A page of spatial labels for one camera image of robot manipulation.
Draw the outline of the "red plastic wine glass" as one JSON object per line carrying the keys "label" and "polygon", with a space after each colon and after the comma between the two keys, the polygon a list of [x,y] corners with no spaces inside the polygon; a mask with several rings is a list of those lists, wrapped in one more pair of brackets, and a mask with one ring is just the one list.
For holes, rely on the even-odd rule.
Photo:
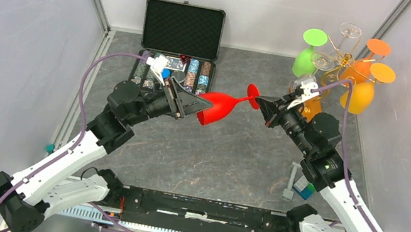
{"label": "red plastic wine glass", "polygon": [[229,115],[235,106],[241,102],[249,102],[253,109],[258,110],[260,107],[256,102],[256,97],[260,92],[255,84],[248,85],[245,97],[236,98],[226,93],[208,92],[201,94],[200,97],[209,101],[212,107],[197,113],[197,119],[202,126],[218,122]]}

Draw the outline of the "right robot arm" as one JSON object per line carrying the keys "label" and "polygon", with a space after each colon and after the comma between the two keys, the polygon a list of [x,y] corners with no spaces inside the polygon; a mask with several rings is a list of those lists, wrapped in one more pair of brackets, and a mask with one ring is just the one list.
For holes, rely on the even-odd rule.
{"label": "right robot arm", "polygon": [[[336,150],[342,137],[339,121],[327,113],[316,114],[307,121],[294,106],[296,101],[293,94],[257,95],[251,105],[261,111],[267,127],[280,126],[303,153],[302,172],[347,232],[383,232],[358,193],[345,154]],[[336,232],[306,204],[292,209],[287,216],[285,232]]]}

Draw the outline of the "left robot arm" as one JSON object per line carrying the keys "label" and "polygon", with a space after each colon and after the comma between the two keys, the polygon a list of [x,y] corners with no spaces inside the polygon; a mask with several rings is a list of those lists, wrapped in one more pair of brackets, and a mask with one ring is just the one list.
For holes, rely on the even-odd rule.
{"label": "left robot arm", "polygon": [[66,197],[53,189],[76,170],[105,157],[134,136],[132,126],[169,115],[184,118],[212,108],[207,99],[187,92],[178,81],[168,80],[149,93],[127,80],[118,83],[107,105],[65,146],[13,175],[0,171],[0,215],[8,232],[32,232]]}

